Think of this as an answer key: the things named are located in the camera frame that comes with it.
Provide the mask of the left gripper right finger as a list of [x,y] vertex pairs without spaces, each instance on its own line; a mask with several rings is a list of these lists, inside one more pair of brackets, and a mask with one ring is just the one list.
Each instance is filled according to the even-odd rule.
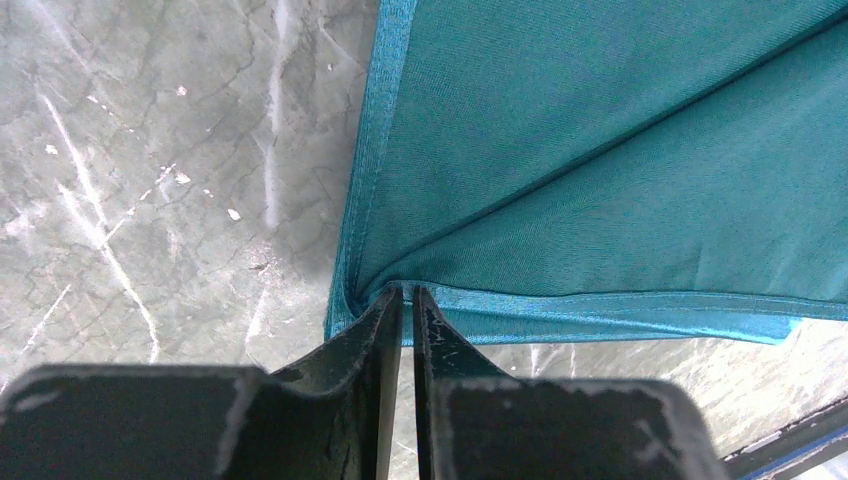
[[516,378],[412,295],[424,479],[723,479],[705,422],[674,384]]

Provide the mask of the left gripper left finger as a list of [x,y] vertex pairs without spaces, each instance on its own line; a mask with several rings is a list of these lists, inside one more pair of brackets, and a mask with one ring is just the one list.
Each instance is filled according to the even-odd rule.
[[258,367],[52,364],[1,397],[5,479],[383,479],[403,300]]

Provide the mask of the teal cloth napkin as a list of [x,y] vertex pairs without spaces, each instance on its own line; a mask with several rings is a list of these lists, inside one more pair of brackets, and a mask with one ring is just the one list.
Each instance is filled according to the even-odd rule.
[[383,1],[325,333],[481,344],[847,317],[843,1]]

